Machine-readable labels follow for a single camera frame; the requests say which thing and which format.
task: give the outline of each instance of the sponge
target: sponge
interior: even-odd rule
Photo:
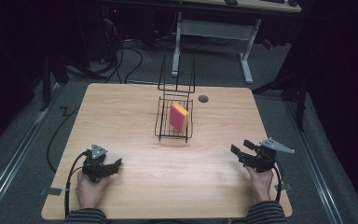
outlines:
[[[188,111],[179,103],[175,102],[170,107],[170,124],[179,133],[186,129],[188,122]]]

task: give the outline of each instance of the cable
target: cable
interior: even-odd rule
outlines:
[[[124,40],[124,41],[122,42],[121,47],[123,47],[124,42],[135,42],[135,45],[134,45],[134,46],[126,47],[127,49],[133,49],[133,48],[135,48],[135,47],[138,47],[138,45],[139,45],[139,40],[137,40],[137,39],[126,39],[126,40]]]
[[[51,147],[51,144],[55,138],[55,136],[57,135],[58,131],[60,130],[60,128],[62,127],[62,125],[69,119],[72,117],[72,115],[75,114],[75,112],[80,108],[80,106],[78,106],[74,111],[72,111],[72,113],[70,113],[69,115],[66,114],[66,110],[68,109],[68,107],[66,106],[61,106],[60,107],[61,109],[64,109],[63,111],[63,116],[65,116],[66,118],[61,122],[60,126],[58,126],[58,128],[56,129],[56,131],[54,132],[54,134],[51,136],[50,138],[50,141],[48,142],[48,150],[47,150],[47,154],[46,154],[46,157],[48,159],[48,166],[51,168],[51,170],[56,173],[57,170],[53,167],[53,165],[51,164],[51,161],[50,161],[50,157],[49,157],[49,152],[50,152],[50,147]]]
[[[219,42],[215,42],[215,41],[212,41],[212,40],[208,40],[208,38],[203,38],[203,39],[207,43],[215,44],[215,45],[221,45],[221,46],[227,45],[227,44],[229,44],[229,43],[234,41],[234,39],[230,39],[230,40],[227,40],[225,43],[219,43]]]
[[[163,46],[163,47],[169,47],[169,46],[172,46],[172,45],[175,44],[175,40],[170,39],[172,37],[175,37],[175,35],[168,36],[168,37],[166,37],[164,39],[160,39],[159,41],[155,41],[154,43],[157,44],[157,45]],[[169,42],[169,43],[168,44],[161,44],[161,42],[163,42],[163,41]]]
[[[201,37],[201,36],[188,36],[189,39],[199,39],[200,40],[200,43],[198,46],[196,46],[195,48],[186,48],[183,46],[183,44],[181,43],[180,47],[182,49],[199,49],[200,47],[203,46],[204,44],[204,39]]]
[[[133,71],[135,71],[139,66],[141,66],[141,63],[142,63],[142,61],[144,60],[144,57],[142,56],[142,53],[141,53],[141,52],[139,52],[139,51],[136,50],[136,49],[129,49],[129,50],[132,50],[132,51],[138,53],[139,56],[141,57],[141,61],[138,63],[138,65],[136,65],[136,66],[126,75],[126,78],[124,79],[124,84],[127,84],[127,79],[129,78],[130,74],[131,74]]]
[[[282,169],[281,165],[277,161],[275,161],[275,162],[276,162],[277,167],[279,169],[279,173],[281,174],[281,181],[283,182],[283,169]]]
[[[110,54],[111,50],[112,50],[114,47],[116,47],[116,45],[114,45],[114,44],[112,44],[112,45],[109,47],[107,55]],[[92,71],[91,71],[91,72],[94,73],[94,74],[96,74],[96,75],[100,75],[101,73],[104,73],[104,72],[109,71],[109,70],[112,69],[112,68],[115,66],[115,64],[117,63],[117,61],[115,60],[115,58],[116,58],[116,57],[115,57],[115,54],[114,54],[114,55],[112,56],[112,59],[110,60],[110,63],[109,63],[106,67],[104,67],[104,68],[102,68],[102,69],[100,69],[100,70],[97,70],[97,71],[95,71],[95,72],[92,72]],[[71,69],[68,68],[68,67],[66,67],[66,71],[67,71],[68,73],[73,74],[73,75],[76,75],[76,76],[85,76],[84,73],[73,71],[73,70],[71,70]]]
[[[118,66],[117,66],[117,63],[115,64],[115,70],[113,70],[113,72],[109,75],[109,77],[106,79],[105,83],[108,83],[110,78],[115,74],[115,72],[117,72],[118,81],[121,84],[121,77],[120,77],[120,74],[118,73],[118,68],[121,66],[122,62],[123,62],[123,57],[121,56],[120,64]]]
[[[80,155],[77,156],[77,158],[75,159],[74,163],[72,164],[71,170],[69,172],[68,175],[68,179],[66,180],[66,187],[65,187],[65,202],[64,202],[64,207],[65,207],[65,216],[67,217],[69,215],[69,192],[71,190],[71,177],[72,174],[78,170],[79,168],[77,168],[74,171],[74,168],[78,162],[78,160],[82,157],[82,156],[86,156],[87,155],[87,151],[82,152]]]
[[[83,168],[83,166],[77,167],[77,168],[72,172],[72,175],[73,175],[76,171],[80,170],[81,168]]]
[[[278,172],[278,169],[275,166],[274,166],[274,170],[278,177],[277,196],[275,198],[275,201],[279,202],[279,200],[281,199],[282,180],[281,180],[280,173]]]
[[[178,13],[176,12],[175,16],[173,17],[173,22],[172,22],[170,31],[168,31],[168,33],[165,36],[163,36],[162,38],[155,39],[155,41],[163,40],[163,39],[166,39],[166,38],[171,38],[172,36],[174,36],[174,35],[172,35],[172,30],[173,30],[173,27],[176,24],[177,16],[178,16]]]

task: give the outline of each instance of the desk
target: desk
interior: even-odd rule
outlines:
[[[181,0],[181,4],[185,3],[201,3],[201,4],[215,4],[225,5],[224,0]],[[252,8],[257,10],[271,10],[287,13],[298,13],[301,11],[300,6],[290,7],[287,2],[284,4],[270,3],[260,0],[237,0],[238,4],[235,7]],[[178,21],[176,25],[176,42],[175,50],[173,52],[172,61],[172,76],[177,77],[179,73],[180,61],[180,39],[181,35],[201,35],[209,37],[227,38],[247,41],[247,45],[242,53],[240,53],[240,61],[242,66],[245,81],[248,84],[253,83],[251,71],[248,64],[248,57],[255,42],[255,37],[260,25],[261,19],[256,19],[253,26],[227,24],[221,22],[209,21],[192,21],[182,20],[182,13],[178,13]]]
[[[250,177],[230,146],[252,153],[242,146],[244,138],[267,138],[252,92],[196,87],[190,95],[194,132],[187,143],[155,136],[161,95],[153,85],[89,85],[51,186],[64,189],[75,158],[97,144],[108,150],[105,164],[123,162],[100,205],[108,218],[245,217],[255,203]],[[199,95],[209,102],[199,102]],[[74,175],[70,210],[78,209],[75,188]],[[275,188],[270,193],[274,198]],[[63,192],[49,195],[42,217],[64,219],[63,202]],[[281,205],[290,216],[285,191]]]

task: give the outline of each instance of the gray carpet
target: gray carpet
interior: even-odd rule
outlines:
[[[126,43],[127,47],[135,46],[135,42]],[[254,84],[244,82],[241,64],[237,54],[226,53],[226,46],[202,46],[195,48],[197,43],[190,42],[182,50],[181,71],[191,68],[191,60],[196,59],[196,84],[202,86],[229,86],[255,89],[272,81],[279,71],[282,60],[290,46],[277,47],[268,50],[260,45],[253,47],[249,64],[254,77]],[[158,75],[162,58],[166,55],[167,64],[172,62],[172,46],[153,48],[138,44],[133,49],[142,53],[141,65],[128,77],[129,82],[148,81],[158,82]],[[131,49],[124,49],[123,63],[118,71],[120,78],[114,74],[110,83],[124,81],[128,74],[141,60],[141,56]],[[54,173],[48,166],[48,145],[60,124],[67,118],[63,115],[75,111],[81,104],[87,86],[92,80],[84,76],[71,76],[62,92],[55,98],[43,119],[29,151],[20,169],[9,183],[7,191],[0,199],[0,223],[61,223],[47,221],[41,217],[45,195],[41,189],[48,188]],[[40,115],[38,109],[42,105],[41,85],[35,89],[36,97],[16,118],[0,139],[0,176],[4,173],[8,162],[21,144],[28,128]],[[286,154],[278,152],[277,161],[283,168],[283,180],[290,184],[288,196],[293,207],[293,214],[288,218],[290,223],[332,223],[329,213],[321,200],[320,192],[316,188],[315,180],[307,165],[307,153],[304,149],[304,138],[309,144],[312,155],[317,161],[318,168],[331,190],[343,223],[358,223],[358,196],[351,185],[351,181],[343,171],[334,150],[331,148],[322,125],[313,109],[311,99],[307,98],[307,109],[304,116],[305,132],[300,133],[293,123],[291,115],[292,105],[296,103],[282,102],[278,91],[266,91],[255,96],[263,124],[267,134],[275,140],[294,148],[296,153]],[[59,129],[51,141],[49,157],[53,167],[57,167],[67,138],[76,119],[76,113],[71,116]],[[226,220],[192,220],[199,223],[226,223]],[[145,222],[145,220],[113,221],[113,222]]]

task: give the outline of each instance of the wooden table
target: wooden table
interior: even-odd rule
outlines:
[[[209,102],[199,102],[200,95]],[[108,150],[105,164],[123,161],[100,204],[108,218],[245,217],[255,200],[249,174],[230,146],[253,153],[243,140],[267,138],[252,92],[197,86],[190,95],[193,136],[187,143],[155,136],[160,96],[157,86],[89,85],[51,186],[64,189],[75,158],[96,144]],[[76,210],[76,175],[71,182],[70,210]],[[64,219],[63,202],[64,192],[49,195],[42,217]],[[290,216],[285,191],[281,204]]]

